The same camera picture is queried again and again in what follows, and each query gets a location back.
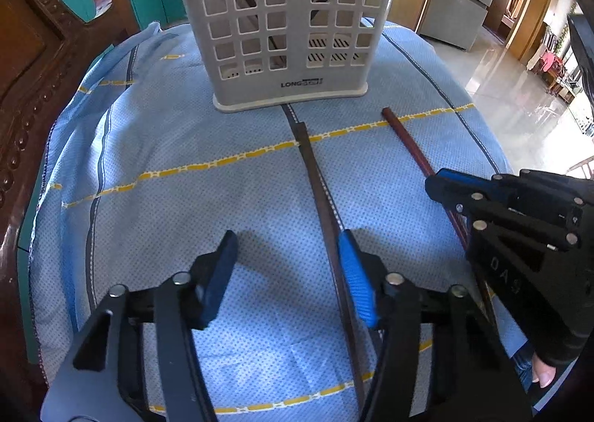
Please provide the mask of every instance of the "fingernail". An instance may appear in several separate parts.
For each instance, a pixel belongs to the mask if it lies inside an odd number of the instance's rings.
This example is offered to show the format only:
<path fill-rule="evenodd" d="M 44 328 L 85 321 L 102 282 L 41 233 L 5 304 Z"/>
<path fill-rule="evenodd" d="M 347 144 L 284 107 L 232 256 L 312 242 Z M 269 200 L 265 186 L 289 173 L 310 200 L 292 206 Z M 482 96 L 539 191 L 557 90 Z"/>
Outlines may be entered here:
<path fill-rule="evenodd" d="M 539 382 L 540 382 L 542 389 L 545 387 L 548 387 L 552 381 L 553 381 L 553 376 L 548 373 L 544 373 L 539 377 Z"/>

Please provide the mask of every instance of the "brand logo on basket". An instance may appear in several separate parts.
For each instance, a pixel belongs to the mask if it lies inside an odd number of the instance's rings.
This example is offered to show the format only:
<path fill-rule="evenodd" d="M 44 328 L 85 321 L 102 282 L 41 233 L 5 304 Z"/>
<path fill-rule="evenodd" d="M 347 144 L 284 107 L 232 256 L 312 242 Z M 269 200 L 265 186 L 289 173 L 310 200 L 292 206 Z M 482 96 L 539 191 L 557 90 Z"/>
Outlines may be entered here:
<path fill-rule="evenodd" d="M 281 88 L 285 87 L 310 87 L 312 85 L 322 85 L 324 79 L 303 79 L 299 82 L 285 82 L 281 83 Z"/>

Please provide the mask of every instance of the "yellow stripe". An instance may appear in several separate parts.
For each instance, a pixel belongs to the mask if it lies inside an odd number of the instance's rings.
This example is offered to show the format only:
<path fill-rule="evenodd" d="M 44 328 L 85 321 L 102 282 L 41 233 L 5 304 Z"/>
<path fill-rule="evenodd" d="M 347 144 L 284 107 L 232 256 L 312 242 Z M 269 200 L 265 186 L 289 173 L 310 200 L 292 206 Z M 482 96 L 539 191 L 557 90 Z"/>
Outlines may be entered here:
<path fill-rule="evenodd" d="M 433 341 L 427 340 L 419 345 L 419 353 L 427 350 L 429 347 L 433 345 Z M 373 378 L 374 372 L 369 372 L 363 375 L 361 378 L 364 382 L 368 382 Z M 353 388 L 354 384 L 353 381 L 350 380 L 348 382 L 341 383 L 334 387 L 330 387 L 328 389 L 320 390 L 317 393 L 312 393 L 310 395 L 303 395 L 301 397 L 295 397 L 292 399 L 283 400 L 282 402 L 273 402 L 273 403 L 258 403 L 255 405 L 248 405 L 243 407 L 219 407 L 215 409 L 215 413 L 218 415 L 234 415 L 234 414 L 244 414 L 246 412 L 262 412 L 267 410 L 275 410 L 278 408 L 288 408 L 293 405 L 298 405 L 300 403 L 307 403 L 311 402 L 312 400 L 318 400 L 322 397 L 328 397 L 337 393 L 341 393 L 347 389 Z M 150 407 L 151 410 L 155 412 L 165 412 L 165 408 L 161 405 L 153 405 Z"/>
<path fill-rule="evenodd" d="M 114 81 L 105 80 L 103 82 L 108 82 L 108 83 L 109 82 L 112 82 L 112 83 L 119 82 L 118 85 L 120 85 L 121 82 L 127 83 L 125 81 L 119 81 L 119 80 L 114 80 Z M 444 114 L 444 113 L 448 113 L 448 112 L 461 112 L 466 109 L 470 109 L 472 107 L 474 107 L 474 104 L 462 105 L 461 107 L 457 107 L 455 110 L 451 109 L 451 108 L 433 109 L 433 110 L 430 110 L 427 112 L 419 112 L 418 114 L 403 115 L 402 117 L 399 117 L 398 119 L 400 120 L 400 122 L 406 122 L 406 121 L 409 121 L 412 119 L 430 117 L 432 115 Z M 370 122 L 369 124 L 355 125 L 352 127 L 347 127 L 344 129 L 338 129 L 338 130 L 334 130 L 334 131 L 330 131 L 330 132 L 325 132 L 322 134 L 310 135 L 310 142 L 318 142 L 318 141 L 324 140 L 326 138 L 342 137 L 343 135 L 347 135 L 352 132 L 365 131 L 365 130 L 369 130 L 372 128 L 387 127 L 387 126 L 388 126 L 387 121 L 377 121 L 377 122 Z M 158 177 L 173 176 L 174 174 L 180 174 L 185 171 L 203 171 L 203 170 L 207 170 L 207 169 L 214 168 L 214 167 L 222 167 L 222 166 L 226 166 L 228 164 L 233 164 L 235 162 L 242 161 L 244 159 L 253 159 L 253 158 L 259 157 L 261 155 L 264 155 L 267 152 L 274 152 L 276 150 L 287 149 L 288 147 L 298 147 L 298 146 L 299 146 L 299 143 L 297 141 L 289 140 L 289 141 L 281 142 L 279 144 L 275 144 L 274 146 L 267 146 L 267 147 L 262 147 L 261 149 L 251 150 L 249 152 L 242 152 L 240 154 L 236 154 L 235 156 L 230 156 L 230 157 L 223 158 L 223 159 L 217 159 L 212 162 L 203 162 L 202 164 L 190 164 L 187 166 L 176 167 L 176 168 L 166 169 L 166 170 L 162 170 L 162 171 L 153 171 L 150 173 L 148 173 L 148 172 L 142 173 L 137 177 L 135 182 L 133 182 L 131 184 L 127 184 L 125 186 L 116 186 L 111 189 L 102 191 L 97 195 L 87 196 L 83 199 L 74 201 L 72 203 L 62 203 L 62 206 L 65 208 L 69 208 L 69 207 L 76 206 L 84 201 L 93 200 L 98 197 L 104 196 L 106 194 L 130 191 L 137 186 L 139 181 L 145 181 L 148 179 L 158 178 Z M 54 187 L 54 185 L 50 185 L 49 189 L 58 189 L 58 188 Z"/>

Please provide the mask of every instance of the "pink object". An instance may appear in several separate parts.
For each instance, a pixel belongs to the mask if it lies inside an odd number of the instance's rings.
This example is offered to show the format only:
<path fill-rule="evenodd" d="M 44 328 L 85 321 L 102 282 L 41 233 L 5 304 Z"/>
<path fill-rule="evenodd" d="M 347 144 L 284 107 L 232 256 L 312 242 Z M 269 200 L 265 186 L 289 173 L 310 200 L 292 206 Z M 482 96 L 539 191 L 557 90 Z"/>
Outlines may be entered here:
<path fill-rule="evenodd" d="M 549 52 L 548 50 L 545 52 L 545 54 L 542 56 L 542 61 L 545 63 L 542 66 L 542 71 L 546 72 L 548 71 L 551 66 L 553 65 L 553 62 L 555 61 L 555 54 L 553 52 Z"/>

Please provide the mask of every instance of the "blue rubber fingertip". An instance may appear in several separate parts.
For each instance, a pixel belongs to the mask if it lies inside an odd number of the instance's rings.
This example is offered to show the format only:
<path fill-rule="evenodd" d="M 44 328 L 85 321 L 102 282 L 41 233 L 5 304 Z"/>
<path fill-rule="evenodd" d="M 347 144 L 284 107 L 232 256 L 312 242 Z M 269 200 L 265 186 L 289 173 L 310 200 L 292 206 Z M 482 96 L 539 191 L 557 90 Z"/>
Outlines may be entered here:
<path fill-rule="evenodd" d="M 379 322 L 375 310 L 375 292 L 363 269 L 360 250 L 350 231 L 346 230 L 340 233 L 338 249 L 342 270 L 345 273 L 357 315 L 367 327 L 375 328 Z"/>

